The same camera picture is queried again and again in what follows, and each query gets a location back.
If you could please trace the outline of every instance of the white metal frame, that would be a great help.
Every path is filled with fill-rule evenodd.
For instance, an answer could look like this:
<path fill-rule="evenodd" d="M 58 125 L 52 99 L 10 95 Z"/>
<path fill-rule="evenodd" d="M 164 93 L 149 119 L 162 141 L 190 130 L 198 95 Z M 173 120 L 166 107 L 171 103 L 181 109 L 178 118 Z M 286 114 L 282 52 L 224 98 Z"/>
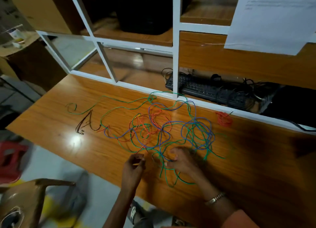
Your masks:
<path fill-rule="evenodd" d="M 173 46 L 167 47 L 167 46 L 159 46 L 159 45 L 153 45 L 153 44 L 145 44 L 145 43 L 136 43 L 136 42 L 128 42 L 128 41 L 122 41 L 122 40 L 115 40 L 115 39 L 109 39 L 109 38 L 98 38 L 95 37 L 93 34 L 93 25 L 92 22 L 88 16 L 88 13 L 83 5 L 82 0 L 73 0 L 73 3 L 75 4 L 75 7 L 77 8 L 77 11 L 79 15 L 81 16 L 81 19 L 89 33 L 90 36 L 81 36 L 81 35 L 64 35 L 64 34 L 57 34 L 52 32 L 44 32 L 44 31 L 37 31 L 38 34 L 41 36 L 41 38 L 45 41 L 49 49 L 52 50 L 54 55 L 58 58 L 59 62 L 63 65 L 63 69 L 66 71 L 66 73 L 75 74 L 81 77 L 90 78 L 93 80 L 101 81 L 110 83 L 113 85 L 133 89 L 136 91 L 144 92 L 144 93 L 152 93 L 156 92 L 156 90 L 137 86 L 134 84 L 126 83 L 117 81 L 116 76 L 113 72 L 113 69 L 109 63 L 109 59 L 107 58 L 103 47 L 113 47 L 113 48 L 121 48 L 125 50 L 138 50 L 138 51 L 147 51 L 149 53 L 153 54 L 161 54 L 161 55 L 168 55 L 173 56 L 173 80 L 178 80 L 178 74 L 179 74 L 179 36 L 180 31 L 190 31 L 190 32 L 199 32 L 199 33 L 210 33 L 210 34 L 219 34 L 219 35 L 227 35 L 229 32 L 229 26 L 220 26 L 220 25 L 208 25 L 208 24 L 193 24 L 193 23 L 181 23 L 180 22 L 180 16 L 181 16 L 181 10 L 182 10 L 182 0 L 173 0 Z M 73 68 L 70 68 L 65 59 L 61 56 L 61 54 L 58 52 L 56 47 L 53 45 L 52 42 L 47 39 L 48 35 L 57 36 L 57 37 L 72 37 L 72 38 L 79 38 L 84 39 L 88 41 L 92 41 L 96 47 L 94 51 L 92 51 L 90 54 L 85 56 L 79 63 L 77 63 Z M 311 43 L 316 43 L 316 33 L 310 38 Z M 81 71 L 77 71 L 78 67 L 81 66 L 87 59 L 90 58 L 91 55 L 93 55 L 93 52 L 97 51 L 105 65 L 106 70 L 108 71 L 110 75 L 109 78 L 100 77 L 93 74 L 84 73 Z M 178 92 L 178 83 L 173 83 L 173 91 L 175 93 Z M 185 97 L 178 96 L 177 94 L 168 94 L 168 93 L 156 93 L 156 95 L 170 98 L 173 100 L 182 100 L 185 101 Z M 295 131 L 300 131 L 298 127 L 293 125 L 290 122 L 286 122 L 280 119 L 276 118 L 270 118 L 263 115 L 247 112 L 247 111 L 241 111 L 234 108 L 229 108 L 226 106 L 217 105 L 211 102 L 204 102 L 198 99 L 190 99 L 195 103 L 196 106 L 216 110 L 216 111 L 223 111 L 227 113 L 233 112 L 234 115 L 271 124 L 274 126 L 279 126 Z M 303 126 L 305 129 L 308 130 L 316 130 L 315 128 Z"/>

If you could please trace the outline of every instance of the black keyboard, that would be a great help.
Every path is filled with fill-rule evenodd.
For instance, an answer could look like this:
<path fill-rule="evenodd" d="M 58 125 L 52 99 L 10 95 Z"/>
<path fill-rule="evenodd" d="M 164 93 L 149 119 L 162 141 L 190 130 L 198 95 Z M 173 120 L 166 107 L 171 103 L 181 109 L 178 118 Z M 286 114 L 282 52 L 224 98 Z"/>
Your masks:
<path fill-rule="evenodd" d="M 166 88 L 173 90 L 172 75 L 166 82 Z M 221 79 L 218 81 L 212 78 L 204 79 L 184 73 L 179 73 L 179 93 L 242 110 L 248 110 L 249 104 L 252 104 L 253 101 L 249 86 L 241 83 L 224 82 Z"/>

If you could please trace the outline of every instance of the metal watch band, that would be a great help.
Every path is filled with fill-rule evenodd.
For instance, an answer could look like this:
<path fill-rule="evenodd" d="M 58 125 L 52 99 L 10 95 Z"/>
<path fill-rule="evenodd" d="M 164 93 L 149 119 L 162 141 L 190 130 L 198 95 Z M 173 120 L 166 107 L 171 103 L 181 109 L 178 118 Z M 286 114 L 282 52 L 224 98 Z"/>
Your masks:
<path fill-rule="evenodd" d="M 215 196 L 214 198 L 212 198 L 208 202 L 205 202 L 205 205 L 207 205 L 207 206 L 213 205 L 217 200 L 219 200 L 223 196 L 225 196 L 225 192 L 221 192 L 220 194 L 218 194 L 217 196 Z"/>

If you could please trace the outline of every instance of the person's left hand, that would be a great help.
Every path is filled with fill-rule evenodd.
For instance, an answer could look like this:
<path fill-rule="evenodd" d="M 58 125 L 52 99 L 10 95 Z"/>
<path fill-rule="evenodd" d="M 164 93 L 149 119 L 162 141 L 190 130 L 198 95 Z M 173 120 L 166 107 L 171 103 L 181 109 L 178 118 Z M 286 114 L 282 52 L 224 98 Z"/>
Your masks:
<path fill-rule="evenodd" d="M 133 154 L 124 163 L 121 190 L 135 194 L 145 167 L 144 154 Z"/>

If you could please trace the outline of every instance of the red plastic chair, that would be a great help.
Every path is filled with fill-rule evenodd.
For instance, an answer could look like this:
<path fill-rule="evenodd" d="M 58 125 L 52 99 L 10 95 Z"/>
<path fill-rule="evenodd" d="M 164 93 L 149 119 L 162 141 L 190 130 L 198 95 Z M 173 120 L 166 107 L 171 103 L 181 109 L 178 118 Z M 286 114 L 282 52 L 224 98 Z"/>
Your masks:
<path fill-rule="evenodd" d="M 28 146 L 15 142 L 0 142 L 0 184 L 13 183 L 20 179 L 22 172 L 19 170 L 21 152 L 26 152 Z"/>

